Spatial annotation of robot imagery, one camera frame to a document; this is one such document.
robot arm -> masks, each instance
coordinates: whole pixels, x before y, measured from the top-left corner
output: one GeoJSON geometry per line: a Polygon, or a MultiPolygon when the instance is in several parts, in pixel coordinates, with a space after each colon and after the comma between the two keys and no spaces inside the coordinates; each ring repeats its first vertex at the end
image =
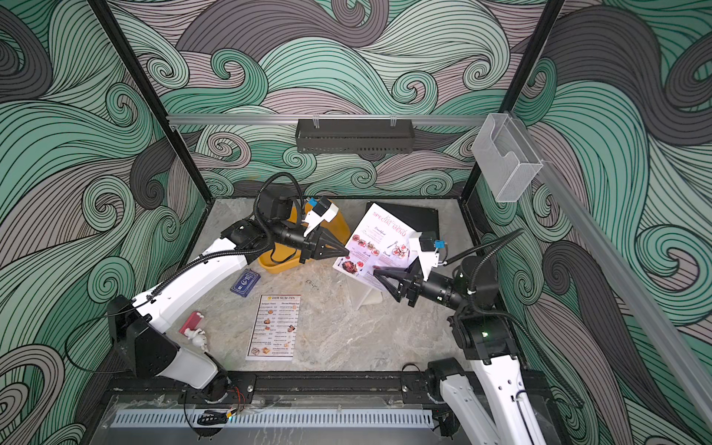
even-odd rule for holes
{"type": "MultiPolygon", "coordinates": [[[[314,217],[309,212],[307,219],[317,222],[308,232],[307,227],[287,224],[283,219],[291,211],[291,200],[270,197],[264,201],[266,203],[261,208],[269,210],[268,214],[263,214],[263,219],[272,237],[280,244],[301,250],[300,262],[309,258],[348,255],[348,250],[331,232],[318,226],[323,220],[333,219],[338,212],[330,201],[320,201],[324,207],[321,215],[314,217]]],[[[109,317],[115,349],[137,377],[163,376],[185,382],[200,389],[205,400],[210,402],[217,402],[225,396],[229,379],[213,357],[180,347],[164,333],[213,286],[256,260],[263,251],[256,247],[263,245],[264,239],[265,234],[254,221],[237,221],[173,277],[136,295],[131,301],[116,297],[110,302],[108,313],[117,314],[109,317]],[[231,253],[250,250],[258,253],[231,253]]]]}
{"type": "MultiPolygon", "coordinates": [[[[219,238],[201,255],[205,256],[208,253],[226,251],[236,247],[235,243],[229,239],[219,238]]],[[[248,261],[244,255],[223,256],[205,261],[178,276],[161,292],[160,298],[156,298],[154,303],[143,305],[136,310],[141,316],[149,317],[151,326],[159,333],[165,333],[173,322],[208,290],[231,274],[246,267],[247,264],[248,261]]],[[[134,305],[146,301],[154,289],[155,286],[136,295],[134,305]]]]}
{"type": "MultiPolygon", "coordinates": [[[[428,238],[418,235],[417,239],[428,238]]],[[[434,251],[434,248],[422,249],[434,251]]],[[[425,279],[424,256],[419,254],[408,270],[383,268],[374,276],[396,301],[403,298],[415,306],[419,297],[455,309],[448,321],[457,345],[464,351],[487,396],[491,416],[477,400],[460,364],[454,358],[428,364],[426,373],[431,394],[445,401],[473,444],[545,445],[539,423],[529,402],[520,370],[518,349],[505,321],[495,317],[468,314],[468,277],[484,261],[469,256],[463,260],[462,273],[450,279],[430,272],[425,279]]],[[[494,304],[499,286],[493,266],[487,261],[476,276],[477,302],[494,304]]]]}

blue card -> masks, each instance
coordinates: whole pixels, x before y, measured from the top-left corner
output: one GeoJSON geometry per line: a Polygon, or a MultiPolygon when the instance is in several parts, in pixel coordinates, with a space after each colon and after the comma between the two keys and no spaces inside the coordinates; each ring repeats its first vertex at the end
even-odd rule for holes
{"type": "Polygon", "coordinates": [[[242,275],[240,275],[240,278],[238,278],[237,281],[235,281],[235,284],[232,285],[230,290],[235,292],[237,295],[246,297],[247,294],[250,293],[250,290],[255,287],[259,279],[259,273],[253,272],[250,269],[245,269],[242,275]]]}

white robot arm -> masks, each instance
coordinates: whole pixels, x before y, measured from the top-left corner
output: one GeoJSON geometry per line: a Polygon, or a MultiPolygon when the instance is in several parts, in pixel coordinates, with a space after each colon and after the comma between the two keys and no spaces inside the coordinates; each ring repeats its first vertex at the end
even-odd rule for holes
{"type": "MultiPolygon", "coordinates": [[[[333,219],[338,208],[325,199],[319,203],[321,215],[313,216],[311,211],[307,214],[312,222],[309,233],[301,224],[286,224],[269,215],[261,222],[275,242],[301,250],[302,263],[309,258],[348,255],[339,240],[318,226],[321,221],[333,219]]],[[[289,214],[291,206],[291,201],[274,198],[266,207],[282,215],[289,214]]],[[[138,377],[163,376],[185,382],[200,389],[210,402],[224,397],[229,379],[218,363],[206,353],[178,346],[164,333],[208,290],[269,250],[264,248],[265,238],[265,231],[255,221],[237,221],[172,277],[132,300],[116,297],[110,302],[109,314],[117,314],[110,317],[115,349],[138,377]]]]}
{"type": "Polygon", "coordinates": [[[428,364],[436,396],[448,404],[473,445],[546,445],[527,396],[520,363],[502,355],[469,360],[487,396],[491,417],[477,399],[465,372],[454,358],[428,364]]]}

metal grille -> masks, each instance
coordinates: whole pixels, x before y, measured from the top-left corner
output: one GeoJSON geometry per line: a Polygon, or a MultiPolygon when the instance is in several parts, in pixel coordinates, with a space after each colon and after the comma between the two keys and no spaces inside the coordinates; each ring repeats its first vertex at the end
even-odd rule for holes
{"type": "MultiPolygon", "coordinates": [[[[191,424],[205,409],[188,409],[191,424]]],[[[183,409],[121,409],[112,428],[176,428],[188,423],[183,409]]],[[[427,409],[261,409],[253,414],[239,414],[225,425],[233,428],[434,428],[432,412],[427,409]]]]}

vent grille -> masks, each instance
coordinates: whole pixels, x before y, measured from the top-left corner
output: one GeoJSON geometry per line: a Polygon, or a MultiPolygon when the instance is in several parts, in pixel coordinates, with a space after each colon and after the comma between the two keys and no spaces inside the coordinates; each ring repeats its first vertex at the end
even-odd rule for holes
{"type": "MultiPolygon", "coordinates": [[[[205,409],[188,410],[196,420],[205,409]]],[[[183,409],[121,409],[112,428],[186,427],[183,409]]],[[[432,412],[427,409],[262,409],[254,414],[231,417],[225,425],[233,428],[434,428],[432,412]]]]}
{"type": "Polygon", "coordinates": [[[391,152],[410,153],[415,132],[410,120],[321,119],[319,128],[309,119],[299,119],[295,138],[300,153],[391,152]]]}

